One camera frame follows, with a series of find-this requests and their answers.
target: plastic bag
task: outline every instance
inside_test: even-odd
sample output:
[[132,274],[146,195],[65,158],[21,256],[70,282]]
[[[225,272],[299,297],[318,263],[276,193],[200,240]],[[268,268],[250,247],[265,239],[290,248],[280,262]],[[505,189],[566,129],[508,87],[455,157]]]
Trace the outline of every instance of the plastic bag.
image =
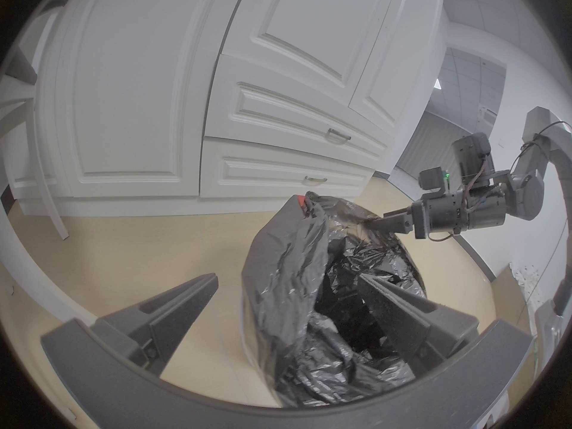
[[373,213],[293,196],[253,240],[243,268],[243,340],[283,405],[382,394],[414,379],[358,295],[361,273],[425,297],[417,268]]

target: beige floor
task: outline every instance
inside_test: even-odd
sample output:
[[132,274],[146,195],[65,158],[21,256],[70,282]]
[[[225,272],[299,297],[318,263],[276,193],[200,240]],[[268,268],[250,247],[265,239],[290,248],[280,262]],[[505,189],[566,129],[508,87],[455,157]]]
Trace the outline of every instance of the beige floor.
[[[380,214],[411,200],[388,182],[373,178],[357,203]],[[17,204],[9,217],[40,268],[97,316],[198,275],[216,273],[217,294],[161,378],[211,397],[273,406],[276,402],[242,351],[238,317],[241,268],[254,235],[272,215],[64,218],[70,233],[65,241],[48,218],[25,217]],[[401,238],[430,299],[475,315],[480,331],[496,318],[489,281],[454,240],[432,243],[416,240],[413,234]],[[28,373],[49,399],[57,407],[71,409],[77,427],[95,427],[57,379],[39,344],[40,335],[59,321],[18,287],[12,296],[0,290],[0,321]]]

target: drawer handle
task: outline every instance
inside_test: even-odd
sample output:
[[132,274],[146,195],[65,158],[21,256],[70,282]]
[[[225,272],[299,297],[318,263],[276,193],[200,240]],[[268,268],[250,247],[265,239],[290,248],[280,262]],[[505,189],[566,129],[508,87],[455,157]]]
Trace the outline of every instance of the drawer handle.
[[326,182],[328,181],[327,178],[312,178],[311,176],[305,176],[304,180],[306,181],[315,181],[315,182]]
[[352,139],[352,137],[350,137],[349,135],[346,135],[345,133],[342,132],[338,132],[336,129],[328,129],[328,133],[333,133],[334,135],[346,139],[347,141]]

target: gray curtain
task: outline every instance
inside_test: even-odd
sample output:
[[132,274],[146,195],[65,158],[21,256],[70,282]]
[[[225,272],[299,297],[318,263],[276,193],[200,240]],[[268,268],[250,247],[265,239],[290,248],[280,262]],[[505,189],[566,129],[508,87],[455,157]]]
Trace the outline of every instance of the gray curtain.
[[450,174],[451,190],[456,190],[461,173],[451,144],[466,135],[466,130],[425,111],[397,166],[415,179],[422,170],[441,167]]

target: drawer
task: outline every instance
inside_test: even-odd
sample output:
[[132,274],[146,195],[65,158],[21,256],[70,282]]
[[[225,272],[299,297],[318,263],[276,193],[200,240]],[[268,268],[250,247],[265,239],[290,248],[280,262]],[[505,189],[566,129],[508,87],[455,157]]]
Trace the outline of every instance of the drawer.
[[230,139],[206,137],[201,197],[289,197],[311,190],[355,198],[373,170],[321,156]]
[[218,61],[205,135],[287,147],[373,169],[393,141],[317,90],[227,55]]

